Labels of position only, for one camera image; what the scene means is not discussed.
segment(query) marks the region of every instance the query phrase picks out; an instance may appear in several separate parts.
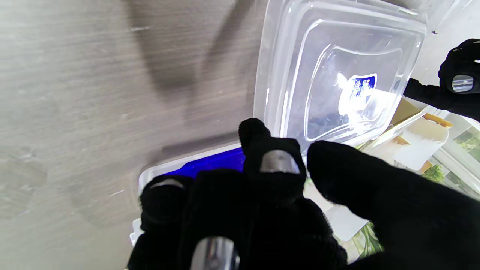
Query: wooden surface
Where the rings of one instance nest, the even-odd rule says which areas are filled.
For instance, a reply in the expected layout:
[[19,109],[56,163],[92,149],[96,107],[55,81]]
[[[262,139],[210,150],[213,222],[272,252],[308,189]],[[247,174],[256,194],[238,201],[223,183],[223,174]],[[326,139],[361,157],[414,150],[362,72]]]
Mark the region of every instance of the wooden surface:
[[0,269],[123,269],[142,169],[252,115],[266,3],[0,3]]

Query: transparent lid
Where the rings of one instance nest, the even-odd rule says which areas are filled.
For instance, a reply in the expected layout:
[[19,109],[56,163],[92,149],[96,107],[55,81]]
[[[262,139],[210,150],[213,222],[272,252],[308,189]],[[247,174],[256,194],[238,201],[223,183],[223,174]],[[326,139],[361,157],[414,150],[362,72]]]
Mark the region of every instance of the transparent lid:
[[388,127],[426,26],[379,0],[272,0],[265,16],[254,117],[272,135],[352,146]]

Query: label sticker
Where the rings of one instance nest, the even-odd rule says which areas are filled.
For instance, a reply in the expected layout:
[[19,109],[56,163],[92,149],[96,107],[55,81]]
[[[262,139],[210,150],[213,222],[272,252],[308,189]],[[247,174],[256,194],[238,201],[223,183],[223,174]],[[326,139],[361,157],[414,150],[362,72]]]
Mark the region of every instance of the label sticker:
[[352,114],[367,108],[370,97],[377,86],[377,74],[354,75],[339,86],[342,88],[342,94],[338,103],[338,112],[341,115]]

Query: blue container lid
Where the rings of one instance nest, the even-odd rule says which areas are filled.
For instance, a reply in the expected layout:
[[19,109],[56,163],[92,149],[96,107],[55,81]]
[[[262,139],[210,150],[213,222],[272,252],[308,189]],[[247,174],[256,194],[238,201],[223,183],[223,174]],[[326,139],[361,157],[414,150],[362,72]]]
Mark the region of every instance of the blue container lid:
[[215,169],[233,169],[243,171],[245,156],[241,148],[215,154],[199,160],[186,163],[180,169],[165,173],[164,175],[181,175],[195,178],[200,171],[211,171]]

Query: green plant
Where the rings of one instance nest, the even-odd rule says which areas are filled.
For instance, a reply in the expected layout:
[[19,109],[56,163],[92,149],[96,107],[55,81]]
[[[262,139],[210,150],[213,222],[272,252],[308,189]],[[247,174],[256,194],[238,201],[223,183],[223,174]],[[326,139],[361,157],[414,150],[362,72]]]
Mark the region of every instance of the green plant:
[[359,258],[365,258],[377,252],[383,251],[384,247],[378,241],[373,231],[373,223],[368,222],[353,238],[353,243],[360,253]]
[[438,184],[443,183],[445,178],[440,165],[434,165],[433,167],[429,168],[422,176]]

